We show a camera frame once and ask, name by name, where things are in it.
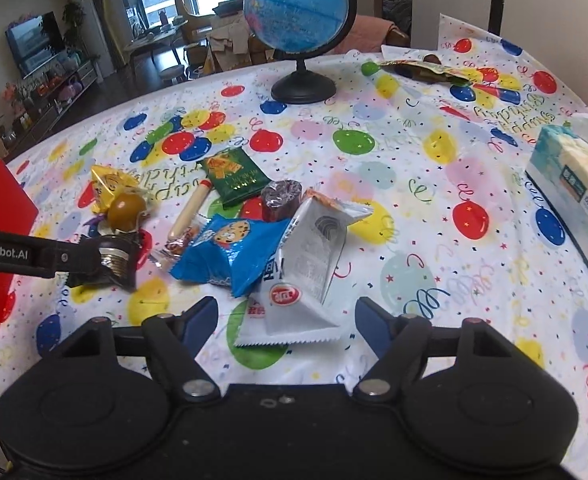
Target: tv stand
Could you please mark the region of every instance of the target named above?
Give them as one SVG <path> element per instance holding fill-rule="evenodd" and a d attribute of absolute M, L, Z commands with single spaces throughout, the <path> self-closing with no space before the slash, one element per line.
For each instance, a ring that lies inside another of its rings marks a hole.
<path fill-rule="evenodd" d="M 63 104 L 63 108 L 59 111 L 54 101 L 58 97 L 58 93 L 62 90 L 63 86 L 65 86 L 73 76 L 77 76 L 78 80 L 83 85 L 83 89 L 74 96 L 70 103 Z M 74 106 L 74 103 L 78 98 L 90 88 L 96 79 L 97 75 L 94 71 L 94 67 L 92 67 L 91 61 L 85 61 L 81 66 L 74 70 L 74 72 L 66 74 L 63 81 L 58 83 L 52 90 L 42 97 L 44 101 L 47 101 L 46 106 L 48 108 L 28 130 L 17 136 L 14 144 L 7 147 L 9 153 L 3 160 L 9 162 L 42 140 L 50 137 L 54 126 L 61 120 L 63 115 Z"/>

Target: tissue box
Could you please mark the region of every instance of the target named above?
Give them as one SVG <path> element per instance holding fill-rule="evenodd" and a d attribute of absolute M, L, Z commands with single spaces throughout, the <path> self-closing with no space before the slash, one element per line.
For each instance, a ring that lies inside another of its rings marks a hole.
<path fill-rule="evenodd" d="M 544 126 L 526 173 L 565 225 L 588 267 L 588 143 L 569 127 Z"/>

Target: tablecloth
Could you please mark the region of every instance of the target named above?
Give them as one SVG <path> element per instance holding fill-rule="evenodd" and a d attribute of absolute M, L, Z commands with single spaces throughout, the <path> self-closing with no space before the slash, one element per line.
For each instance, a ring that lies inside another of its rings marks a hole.
<path fill-rule="evenodd" d="M 143 229 L 148 246 L 162 245 L 204 177 L 196 160 L 227 146 L 243 146 L 272 179 L 319 186 L 374 213 L 350 228 L 334 273 L 327 306 L 346 325 L 337 342 L 236 348 L 244 299 L 177 282 L 151 262 L 138 270 L 131 295 L 115 287 L 70 290 L 63 275 L 16 276 L 13 311 L 0 331 L 0 394 L 93 316 L 138 325 L 160 312 L 180 314 L 205 295 L 217 298 L 220 319 L 197 361 L 222 388 L 338 382 L 351 389 L 376 359 L 354 328 L 356 299 L 369 296 L 438 326 L 480 317 L 514 341 L 574 397 L 580 425 L 564 464 L 588 479 L 588 271 L 524 174 L 540 127 L 588 109 L 514 44 L 447 17 L 439 41 L 442 62 L 465 67 L 473 86 L 413 82 L 379 70 L 380 55 L 350 52 L 308 62 L 336 81 L 335 97 L 291 106 L 269 97 L 294 69 L 279 62 L 143 96 L 12 161 L 39 207 L 33 234 L 61 240 L 87 233 L 89 171 L 102 164 L 135 174 L 154 193 L 159 207 Z M 202 213 L 214 212 L 222 208 L 212 193 Z M 255 218 L 260 211 L 249 200 L 223 213 Z M 428 372 L 452 362 L 431 360 Z M 146 373 L 142 359 L 121 363 Z"/>

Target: red logo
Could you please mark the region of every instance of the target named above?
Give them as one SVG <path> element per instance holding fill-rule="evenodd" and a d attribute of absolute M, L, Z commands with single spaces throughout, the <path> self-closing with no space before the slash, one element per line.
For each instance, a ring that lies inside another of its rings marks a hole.
<path fill-rule="evenodd" d="M 280 306 L 288 306 L 296 303 L 300 298 L 300 291 L 293 285 L 279 283 L 270 289 L 272 303 Z"/>

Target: globe stand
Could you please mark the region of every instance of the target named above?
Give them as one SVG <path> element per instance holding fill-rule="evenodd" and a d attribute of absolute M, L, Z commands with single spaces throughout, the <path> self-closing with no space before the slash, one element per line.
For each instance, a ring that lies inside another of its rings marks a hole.
<path fill-rule="evenodd" d="M 272 86 L 272 99 L 289 105 L 309 105 L 329 99 L 336 94 L 330 78 L 305 67 L 304 59 L 296 60 L 296 72 L 279 79 Z"/>

